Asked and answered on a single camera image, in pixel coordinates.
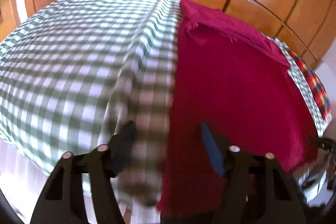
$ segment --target screw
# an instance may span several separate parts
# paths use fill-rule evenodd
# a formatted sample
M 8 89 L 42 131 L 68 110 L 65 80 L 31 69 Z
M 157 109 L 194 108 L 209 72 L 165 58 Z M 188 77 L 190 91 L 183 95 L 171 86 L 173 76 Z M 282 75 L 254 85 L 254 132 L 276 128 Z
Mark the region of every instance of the screw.
M 71 158 L 72 157 L 72 153 L 71 152 L 65 152 L 64 154 L 63 154 L 63 156 L 62 156 L 62 158 L 64 158 L 64 159 L 68 159 L 68 158 Z
M 97 147 L 97 151 L 104 152 L 104 151 L 108 150 L 108 148 L 109 147 L 106 144 L 102 144 L 102 145 Z
M 229 146 L 229 150 L 231 151 L 231 152 L 239 152 L 240 151 L 240 148 L 238 147 L 238 146 L 236 146 L 236 145 L 231 145 L 231 146 Z
M 275 159 L 275 155 L 273 153 L 270 153 L 270 152 L 266 153 L 265 157 L 269 160 Z

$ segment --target red plaid fabric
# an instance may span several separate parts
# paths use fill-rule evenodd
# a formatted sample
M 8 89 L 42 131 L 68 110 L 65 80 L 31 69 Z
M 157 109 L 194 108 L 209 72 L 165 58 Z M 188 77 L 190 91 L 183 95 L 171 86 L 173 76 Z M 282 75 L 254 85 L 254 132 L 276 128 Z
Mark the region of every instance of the red plaid fabric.
M 313 94 L 314 100 L 321 112 L 323 120 L 328 120 L 330 117 L 331 104 L 322 82 L 317 77 L 315 72 L 306 64 L 306 62 L 300 56 L 298 56 L 291 50 L 288 50 L 288 53 L 303 73 L 303 76 L 305 77 Z

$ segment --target checkered fabric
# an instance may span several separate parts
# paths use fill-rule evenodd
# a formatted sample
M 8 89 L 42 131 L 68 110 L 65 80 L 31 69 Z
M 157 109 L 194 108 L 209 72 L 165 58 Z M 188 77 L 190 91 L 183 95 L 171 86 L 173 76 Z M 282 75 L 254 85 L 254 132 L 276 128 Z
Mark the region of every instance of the checkered fabric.
M 268 38 L 279 46 L 291 65 L 288 74 L 297 85 L 307 104 L 318 135 L 322 136 L 331 121 L 331 106 L 324 86 L 312 69 L 309 68 L 302 58 L 293 53 L 286 43 L 281 42 L 277 38 Z
M 87 153 L 134 120 L 131 161 L 113 184 L 119 200 L 156 200 L 179 2 L 58 0 L 30 17 L 0 44 L 0 138 L 50 174 L 65 151 Z
M 307 83 L 311 92 L 313 93 L 314 100 L 319 107 L 323 120 L 328 121 L 331 118 L 331 104 L 322 82 L 317 77 L 315 72 L 302 59 L 302 57 L 298 56 L 291 50 L 289 50 L 289 54 L 298 65 L 299 69 L 302 71 L 305 79 L 307 80 Z

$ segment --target green gingham blanket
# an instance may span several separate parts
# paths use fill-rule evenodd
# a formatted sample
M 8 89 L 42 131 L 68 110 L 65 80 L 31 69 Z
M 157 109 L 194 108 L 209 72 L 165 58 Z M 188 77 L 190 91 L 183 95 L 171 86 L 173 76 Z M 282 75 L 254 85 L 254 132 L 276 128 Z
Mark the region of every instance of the green gingham blanket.
M 128 120 L 139 131 L 113 185 L 120 201 L 160 194 L 180 0 L 58 0 L 0 44 L 0 138 L 50 174 Z M 84 190 L 89 193 L 88 179 Z

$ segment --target red blanket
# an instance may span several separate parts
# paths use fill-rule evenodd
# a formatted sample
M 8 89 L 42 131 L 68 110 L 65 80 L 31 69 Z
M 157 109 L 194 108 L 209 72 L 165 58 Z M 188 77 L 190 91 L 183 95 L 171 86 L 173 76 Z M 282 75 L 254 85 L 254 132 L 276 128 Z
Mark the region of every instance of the red blanket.
M 180 4 L 179 60 L 163 192 L 166 215 L 216 209 L 225 181 L 201 139 L 207 122 L 246 152 L 272 152 L 286 172 L 314 160 L 316 128 L 290 67 L 274 42 L 220 10 Z

